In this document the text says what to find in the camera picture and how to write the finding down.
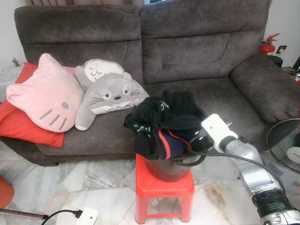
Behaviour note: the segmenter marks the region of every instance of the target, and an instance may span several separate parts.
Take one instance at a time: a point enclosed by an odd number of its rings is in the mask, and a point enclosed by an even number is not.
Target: curtain
[[[85,5],[85,4],[103,4],[103,5],[136,5],[139,8],[144,5],[144,0],[25,0],[27,5],[44,6],[67,6],[67,5]]]

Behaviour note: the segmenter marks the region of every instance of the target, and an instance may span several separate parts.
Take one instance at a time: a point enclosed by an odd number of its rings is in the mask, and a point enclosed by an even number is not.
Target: sofa seat cushion
[[[196,104],[207,115],[217,113],[231,121],[230,129],[253,144],[261,139],[264,122],[229,78],[150,84],[146,90],[150,96],[160,96],[164,90],[189,90],[194,94]]]
[[[98,155],[133,153],[134,134],[123,126],[132,109],[97,115],[86,131],[72,127],[65,134],[62,148],[37,144],[46,155]]]

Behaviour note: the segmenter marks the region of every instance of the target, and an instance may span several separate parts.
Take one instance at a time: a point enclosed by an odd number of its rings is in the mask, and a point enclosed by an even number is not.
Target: pile of clothes
[[[147,97],[127,117],[124,126],[135,133],[134,152],[149,160],[171,159],[201,151],[205,140],[188,142],[206,118],[196,106],[193,94],[164,91],[161,97]]]

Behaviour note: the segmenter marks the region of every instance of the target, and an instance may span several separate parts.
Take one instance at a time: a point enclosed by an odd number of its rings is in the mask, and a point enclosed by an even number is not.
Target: pink cat pillow
[[[74,125],[84,94],[75,76],[47,53],[41,55],[32,77],[9,85],[6,92],[12,105],[39,127],[54,132],[65,132]]]

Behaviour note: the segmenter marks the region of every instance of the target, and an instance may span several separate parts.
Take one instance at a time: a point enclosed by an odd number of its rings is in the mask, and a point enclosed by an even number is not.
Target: cat eye
[[[109,91],[106,95],[103,95],[102,98],[103,98],[103,99],[110,99],[111,96],[112,96],[112,92]]]
[[[131,87],[128,84],[125,84],[122,88],[122,93],[124,95],[129,95],[131,92]]]

